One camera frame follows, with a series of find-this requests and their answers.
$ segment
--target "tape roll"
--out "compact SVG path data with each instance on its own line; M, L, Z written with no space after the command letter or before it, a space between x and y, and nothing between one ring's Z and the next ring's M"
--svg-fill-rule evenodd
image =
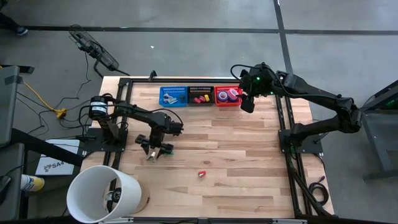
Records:
M217 99L220 102L226 102L228 100L228 94L226 91L220 91L217 94Z
M236 90L230 88L230 89L228 90L228 99L229 99L231 102L236 102L236 101L238 100L238 97L237 97L236 95L238 95L238 94L239 94L238 91L236 91Z

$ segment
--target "concrete floor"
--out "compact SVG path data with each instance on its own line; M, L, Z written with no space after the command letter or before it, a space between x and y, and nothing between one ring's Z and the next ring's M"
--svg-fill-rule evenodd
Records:
M286 29L398 30L396 0L279 0ZM277 29L273 0L11 0L3 13L32 26L194 27ZM235 63L254 65L265 61L274 70L285 70L279 34L91 32L132 75L229 76ZM309 84L326 91L352 96L361 106L372 94L397 78L396 35L287 35L293 70ZM0 62L31 65L24 77L51 104L75 96L85 81L84 53L63 31L32 31L15 37L0 30ZM97 94L101 79L92 70L92 81L69 100L69 108ZM24 86L19 91L34 95ZM44 109L27 101L36 111ZM33 112L17 103L14 127L30 131L39 125ZM314 119L333 115L311 104ZM68 113L77 117L78 110ZM53 114L43 115L50 131L40 138L80 134L64 130ZM33 135L45 131L42 128ZM377 159L364 131L331 133L323 141L326 174L337 215L344 218L397 222L398 179L364 183L362 176L377 171ZM30 215L60 215L66 189L35 200Z

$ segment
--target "wooden tabletop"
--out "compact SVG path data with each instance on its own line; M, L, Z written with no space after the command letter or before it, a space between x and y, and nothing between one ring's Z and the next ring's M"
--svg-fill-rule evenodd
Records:
M119 78L104 77L100 94L116 97ZM191 83L136 83L131 103L147 110L161 108L159 87L165 85L192 86ZM285 158L277 137L280 127L275 97L256 98L255 104L252 114L239 107L215 105L171 108L182 118L184 130L180 136L166 135L164 142L174 145L174 154L161 156L156 163L146 161L145 152L134 143L138 134L149 136L150 127L128 119L129 137L119 170L150 188L148 206L134 216L294 217ZM307 101L292 100L292 107L297 123L312 122ZM289 128L289 121L285 119L285 123ZM101 165L103 157L103 152L93 153L83 161L81 170ZM312 154L302 157L308 185L325 175L319 158ZM199 179L201 170L207 175ZM327 180L322 183L328 187ZM304 212L301 190L297 192ZM325 208L333 213L330 199Z

